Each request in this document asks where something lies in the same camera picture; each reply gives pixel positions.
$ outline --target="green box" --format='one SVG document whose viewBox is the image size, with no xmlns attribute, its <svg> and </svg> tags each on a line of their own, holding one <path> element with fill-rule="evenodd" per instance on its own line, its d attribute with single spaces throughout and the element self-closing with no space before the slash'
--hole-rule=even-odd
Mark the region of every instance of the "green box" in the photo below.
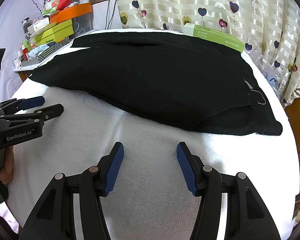
<svg viewBox="0 0 300 240">
<path fill-rule="evenodd" d="M 187 23 L 183 27 L 183 34 L 223 44 L 240 52 L 244 49 L 244 44 L 236 36 L 201 25 Z"/>
<path fill-rule="evenodd" d="M 46 30 L 34 37 L 33 40 L 38 45 L 47 44 L 53 41 L 60 42 L 73 33 L 72 20 L 70 19 Z"/>
</svg>

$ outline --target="orange lid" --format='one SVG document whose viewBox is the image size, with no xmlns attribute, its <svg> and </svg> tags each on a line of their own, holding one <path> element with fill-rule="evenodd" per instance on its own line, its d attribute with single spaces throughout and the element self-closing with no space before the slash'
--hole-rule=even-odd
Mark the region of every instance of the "orange lid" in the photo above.
<svg viewBox="0 0 300 240">
<path fill-rule="evenodd" d="M 69 7 L 67 9 L 64 9 L 62 11 L 59 11 L 58 13 L 49 16 L 50 23 L 56 22 L 58 24 L 90 12 L 92 12 L 91 3 L 88 2 L 88 3 L 77 4 L 75 6 Z"/>
</svg>

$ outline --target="transparent plastic bag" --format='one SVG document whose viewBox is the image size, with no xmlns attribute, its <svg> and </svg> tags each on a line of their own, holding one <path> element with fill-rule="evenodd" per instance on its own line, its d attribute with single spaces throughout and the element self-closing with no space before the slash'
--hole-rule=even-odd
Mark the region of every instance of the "transparent plastic bag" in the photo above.
<svg viewBox="0 0 300 240">
<path fill-rule="evenodd" d="M 257 66 L 260 70 L 262 75 L 268 81 L 269 85 L 272 87 L 274 93 L 276 94 L 277 98 L 279 99 L 279 93 L 277 91 L 278 81 L 275 71 L 269 64 L 268 60 L 258 51 L 256 50 L 244 50 L 252 59 L 253 63 Z"/>
</svg>

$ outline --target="heart pattern curtain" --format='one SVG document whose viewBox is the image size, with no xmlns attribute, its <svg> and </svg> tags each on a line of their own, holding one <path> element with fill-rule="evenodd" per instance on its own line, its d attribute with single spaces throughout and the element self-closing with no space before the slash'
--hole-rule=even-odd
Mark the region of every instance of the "heart pattern curtain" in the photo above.
<svg viewBox="0 0 300 240">
<path fill-rule="evenodd" d="M 300 97 L 300 8 L 294 0 L 117 0 L 123 28 L 182 31 L 193 23 L 265 55 L 285 107 Z"/>
</svg>

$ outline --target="blue gripper pad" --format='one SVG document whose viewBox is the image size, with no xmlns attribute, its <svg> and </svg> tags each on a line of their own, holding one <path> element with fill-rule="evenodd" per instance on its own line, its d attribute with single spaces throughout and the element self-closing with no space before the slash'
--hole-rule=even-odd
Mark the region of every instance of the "blue gripper pad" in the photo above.
<svg viewBox="0 0 300 240">
<path fill-rule="evenodd" d="M 29 99 L 23 99 L 19 103 L 19 109 L 20 110 L 27 110 L 34 107 L 42 106 L 45 102 L 45 99 L 43 96 L 35 97 L 35 98 L 29 98 Z"/>
<path fill-rule="evenodd" d="M 195 196 L 198 193 L 198 188 L 195 182 L 195 174 L 180 143 L 177 146 L 177 158 L 188 190 Z"/>
<path fill-rule="evenodd" d="M 106 185 L 103 190 L 106 196 L 108 196 L 109 192 L 113 190 L 123 160 L 123 152 L 123 144 L 120 144 L 106 174 Z"/>
</svg>

